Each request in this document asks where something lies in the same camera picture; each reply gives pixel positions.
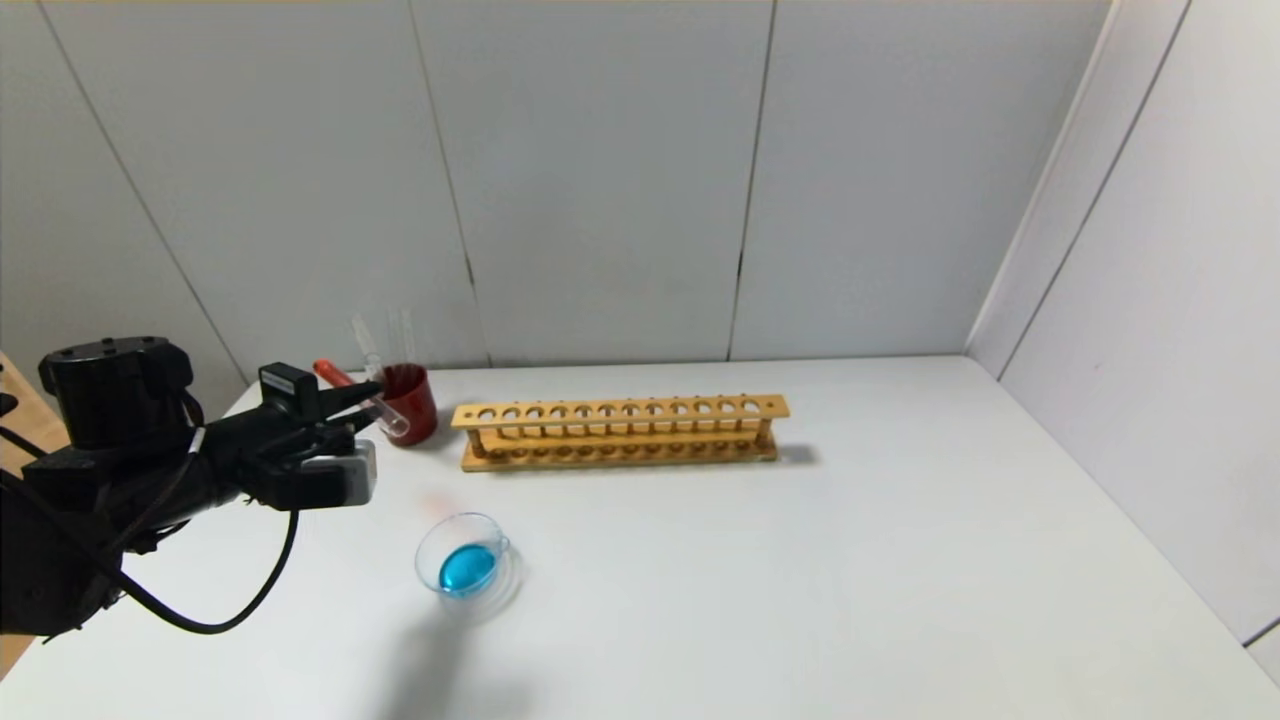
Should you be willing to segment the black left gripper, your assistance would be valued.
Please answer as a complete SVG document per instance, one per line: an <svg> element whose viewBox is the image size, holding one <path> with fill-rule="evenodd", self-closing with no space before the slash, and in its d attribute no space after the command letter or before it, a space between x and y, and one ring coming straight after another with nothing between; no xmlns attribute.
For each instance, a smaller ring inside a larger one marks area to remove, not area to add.
<svg viewBox="0 0 1280 720"><path fill-rule="evenodd" d="M378 397L383 387L365 380L320 389L311 372L273 363L259 369L259 389L256 406L224 416L206 429L201 459L216 478L242 478L293 462L314 443L319 416L334 416L330 428L358 434L376 423L376 409L360 405ZM351 407L356 409L335 416Z"/></svg>

